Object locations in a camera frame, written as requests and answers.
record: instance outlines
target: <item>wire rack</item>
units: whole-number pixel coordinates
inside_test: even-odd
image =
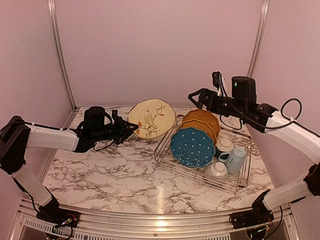
[[[216,178],[215,180],[208,178],[204,173],[205,167],[190,168],[183,166],[180,162],[173,157],[170,149],[171,137],[176,133],[178,127],[182,123],[184,115],[178,115],[174,127],[168,131],[158,146],[154,150],[154,158],[156,166],[163,170],[171,171],[177,175],[194,180],[203,185],[220,189],[228,193],[236,193],[239,189],[244,188],[248,184],[250,164],[251,164],[251,152],[253,148],[253,141],[251,136],[236,130],[231,130],[225,127],[221,127],[219,137],[232,140],[235,146],[244,147],[247,155],[246,159],[237,174],[229,173],[227,180]]]

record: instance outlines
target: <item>marble table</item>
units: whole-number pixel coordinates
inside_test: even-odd
[[[83,120],[82,107],[71,128]],[[131,107],[117,109],[124,119]],[[185,115],[193,108],[176,107]],[[238,126],[235,118],[224,122]],[[249,135],[244,126],[241,130]],[[61,204],[87,209],[123,213],[191,214],[232,210],[251,206],[252,202],[274,186],[266,166],[253,145],[248,185],[236,193],[205,186],[156,166],[154,150],[158,140],[131,136],[120,145],[102,151],[74,153],[58,150],[45,177],[44,185]],[[99,143],[103,147],[107,142]]]

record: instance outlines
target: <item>robotic arm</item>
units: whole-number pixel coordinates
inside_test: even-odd
[[[320,136],[294,119],[288,119],[275,107],[257,104],[255,80],[244,76],[232,78],[232,97],[228,97],[220,72],[212,74],[213,85],[225,96],[202,88],[188,98],[195,106],[225,117],[240,118],[261,133],[275,136],[305,154],[314,165],[307,173],[279,188],[263,192],[252,204],[252,210],[233,213],[230,221],[235,229],[266,223],[274,219],[272,210],[297,202],[309,195],[320,195]]]
[[[110,123],[105,124],[105,117]],[[79,213],[59,208],[57,199],[27,169],[24,159],[26,149],[52,148],[85,153],[99,141],[113,140],[117,145],[123,143],[138,127],[123,120],[116,110],[110,116],[99,106],[86,110],[84,120],[76,129],[36,125],[14,116],[0,130],[0,167],[31,196],[32,201],[35,199],[39,203],[37,218],[63,225],[73,216],[70,225],[76,227]]]

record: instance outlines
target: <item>wall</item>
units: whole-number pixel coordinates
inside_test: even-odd
[[[259,103],[281,108],[289,98],[302,101],[299,122],[320,133],[320,2],[272,0],[254,78]],[[298,104],[285,111],[296,116]],[[280,140],[251,131],[276,186],[300,176],[312,165],[303,154]],[[292,205],[302,240],[320,236],[320,198]]]
[[[0,0],[0,127],[13,115],[61,127],[71,114],[62,82],[47,1]],[[48,149],[27,150],[39,175]],[[0,170],[0,239],[8,239],[22,192]]]
[[[213,71],[247,74],[260,10],[256,0],[57,0],[75,101],[190,105]]]

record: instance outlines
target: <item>light blue mug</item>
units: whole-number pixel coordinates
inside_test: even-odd
[[[225,164],[229,173],[236,174],[244,164],[246,157],[246,150],[242,146],[237,146],[229,152],[221,153],[218,159]]]

